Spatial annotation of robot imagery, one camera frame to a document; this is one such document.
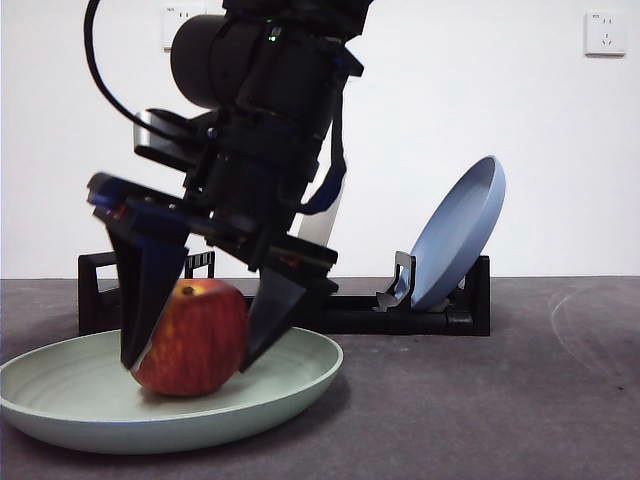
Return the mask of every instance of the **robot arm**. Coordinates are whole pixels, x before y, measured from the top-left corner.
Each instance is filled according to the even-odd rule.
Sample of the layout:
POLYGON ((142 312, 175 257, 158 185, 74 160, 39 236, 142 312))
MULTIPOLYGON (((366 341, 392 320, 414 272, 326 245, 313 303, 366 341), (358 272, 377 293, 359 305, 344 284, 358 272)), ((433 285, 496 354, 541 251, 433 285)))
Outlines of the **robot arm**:
POLYGON ((187 255, 189 234, 260 271, 250 310, 250 366, 300 315, 337 290, 327 273, 337 253, 290 236, 297 213, 328 209, 346 171, 342 91, 362 65, 345 43, 362 33, 371 0, 225 0, 225 16, 194 17, 171 55, 180 91, 209 111, 185 119, 163 110, 133 117, 108 92, 95 66, 87 9, 87 58, 107 99, 134 123, 138 155, 185 173, 185 195, 95 175, 89 202, 116 252, 122 294, 121 360, 143 352, 187 255), (332 131, 332 165, 302 204, 332 131))

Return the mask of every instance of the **blue plate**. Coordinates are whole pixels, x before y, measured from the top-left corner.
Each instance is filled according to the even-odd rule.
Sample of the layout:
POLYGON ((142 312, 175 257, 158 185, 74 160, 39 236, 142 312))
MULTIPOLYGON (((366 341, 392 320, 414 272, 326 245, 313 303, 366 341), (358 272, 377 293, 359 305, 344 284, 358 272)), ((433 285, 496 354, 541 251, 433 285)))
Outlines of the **blue plate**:
MULTIPOLYGON (((411 251, 416 257, 414 310, 440 304, 471 269, 498 221, 505 190, 502 165, 486 157, 449 192, 411 251)), ((408 273, 403 272, 396 297, 407 291, 407 280, 408 273)))

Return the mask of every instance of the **electrical outlet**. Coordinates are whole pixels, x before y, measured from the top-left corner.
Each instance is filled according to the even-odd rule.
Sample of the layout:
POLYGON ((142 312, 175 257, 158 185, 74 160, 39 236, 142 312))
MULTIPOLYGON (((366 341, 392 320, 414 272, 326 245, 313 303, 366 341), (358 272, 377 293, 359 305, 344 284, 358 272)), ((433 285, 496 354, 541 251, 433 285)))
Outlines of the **electrical outlet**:
POLYGON ((166 4, 162 9, 162 48, 164 48, 165 52, 171 51, 171 45, 173 45, 176 33, 187 20, 205 13, 207 13, 205 2, 173 2, 166 4))
POLYGON ((585 55, 623 56, 627 53, 627 28, 622 13, 590 11, 584 21, 585 55))

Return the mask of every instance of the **dish rack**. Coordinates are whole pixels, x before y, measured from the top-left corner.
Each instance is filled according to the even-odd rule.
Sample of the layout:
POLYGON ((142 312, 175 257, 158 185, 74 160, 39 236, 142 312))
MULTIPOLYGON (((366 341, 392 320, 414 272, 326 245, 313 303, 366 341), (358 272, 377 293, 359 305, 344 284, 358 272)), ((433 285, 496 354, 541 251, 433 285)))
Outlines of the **dish rack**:
MULTIPOLYGON (((78 334, 89 335, 120 328, 120 292, 117 286, 101 291, 97 269, 115 265, 115 253, 82 255, 78 258, 78 334)), ((207 268, 215 274, 213 251, 191 255, 185 263, 185 278, 194 270, 207 268)), ((463 335, 489 336, 490 259, 480 256, 459 286, 437 307, 424 312, 412 310, 416 258, 404 252, 395 254, 393 280, 382 292, 336 295, 313 318, 300 319, 295 326, 323 334, 355 335, 463 335), (402 272, 406 271, 406 292, 395 294, 402 272)), ((246 295, 250 307, 254 297, 246 295)))

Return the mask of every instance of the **apple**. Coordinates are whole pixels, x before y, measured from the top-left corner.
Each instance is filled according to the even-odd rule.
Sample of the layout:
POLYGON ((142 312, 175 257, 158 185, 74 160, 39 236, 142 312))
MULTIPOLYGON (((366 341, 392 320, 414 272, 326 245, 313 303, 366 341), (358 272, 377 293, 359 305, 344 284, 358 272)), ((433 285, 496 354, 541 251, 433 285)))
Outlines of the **apple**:
POLYGON ((248 335, 240 291, 218 279, 180 279, 131 374, 156 393, 204 395, 240 368, 248 335))

